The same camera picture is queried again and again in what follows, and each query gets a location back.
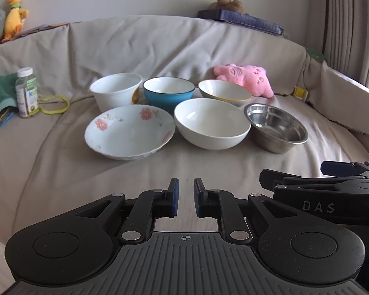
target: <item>blue gripper pad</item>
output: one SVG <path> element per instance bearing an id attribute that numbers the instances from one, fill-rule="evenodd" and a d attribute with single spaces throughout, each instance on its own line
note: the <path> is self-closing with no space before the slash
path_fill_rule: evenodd
<path id="1" fill-rule="evenodd" d="M 179 204 L 179 180 L 175 181 L 175 187 L 173 188 L 173 202 L 172 202 L 172 214 L 176 216 L 178 214 Z"/>
<path id="2" fill-rule="evenodd" d="M 357 176 L 358 170 L 353 163 L 324 161 L 321 163 L 321 173 L 335 177 Z"/>
<path id="3" fill-rule="evenodd" d="M 197 184 L 197 179 L 194 180 L 194 205 L 196 207 L 196 213 L 197 213 L 197 216 L 199 218 L 203 218 L 202 214 L 201 214 L 201 197 L 202 197 L 202 194 L 204 193 L 205 191 L 205 188 L 203 189 L 203 192 L 201 191 L 203 188 L 200 188 Z"/>

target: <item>orange label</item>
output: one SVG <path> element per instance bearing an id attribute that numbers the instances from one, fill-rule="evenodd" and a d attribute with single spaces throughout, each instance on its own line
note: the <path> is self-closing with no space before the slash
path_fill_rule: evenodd
<path id="1" fill-rule="evenodd" d="M 131 98 L 131 100 L 133 101 L 133 104 L 138 104 L 139 101 L 139 88 L 136 88 L 134 93 L 133 93 L 133 97 Z"/>

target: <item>bottle label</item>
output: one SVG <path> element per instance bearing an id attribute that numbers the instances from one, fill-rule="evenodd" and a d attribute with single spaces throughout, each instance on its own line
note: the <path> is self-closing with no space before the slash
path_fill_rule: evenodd
<path id="1" fill-rule="evenodd" d="M 38 106 L 38 94 L 37 94 L 37 79 L 32 78 L 26 82 L 26 103 L 28 108 L 28 115 L 36 114 L 40 109 Z"/>
<path id="2" fill-rule="evenodd" d="M 25 90 L 22 85 L 16 87 L 16 101 L 18 102 L 19 115 L 22 118 L 27 118 L 28 110 L 25 103 Z"/>

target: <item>blue bowl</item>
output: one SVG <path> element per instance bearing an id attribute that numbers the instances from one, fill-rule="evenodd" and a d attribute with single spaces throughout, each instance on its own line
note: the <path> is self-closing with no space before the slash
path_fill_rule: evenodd
<path id="1" fill-rule="evenodd" d="M 183 78 L 155 77 L 143 84 L 144 95 L 149 105 L 173 113 L 175 107 L 193 97 L 196 86 Z"/>

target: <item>beige couch cover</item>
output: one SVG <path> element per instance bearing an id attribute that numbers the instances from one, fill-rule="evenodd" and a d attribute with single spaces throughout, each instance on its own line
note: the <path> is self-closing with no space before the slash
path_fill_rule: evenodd
<path id="1" fill-rule="evenodd" d="M 306 144 L 272 154 L 246 138 L 234 148 L 208 151 L 176 132 L 157 153 L 130 162 L 110 160 L 85 144 L 85 128 L 99 114 L 88 90 L 96 79 L 135 72 L 197 84 L 213 78 L 214 66 L 229 63 L 266 68 L 276 96 L 252 101 L 296 116 L 309 132 Z M 40 97 L 61 94 L 72 104 L 62 116 L 14 117 L 0 129 L 0 293 L 13 282 L 3 250 L 14 232 L 108 194 L 134 198 L 177 177 L 178 216 L 158 220 L 155 229 L 210 231 L 216 221 L 196 217 L 195 177 L 239 198 L 271 196 L 258 183 L 264 168 L 318 177 L 323 160 L 369 160 L 367 89 L 310 59 L 300 45 L 244 27 L 148 15 L 70 24 L 0 45 L 0 74 L 25 66 L 34 68 Z M 290 95 L 295 85 L 309 90 L 314 108 Z"/>

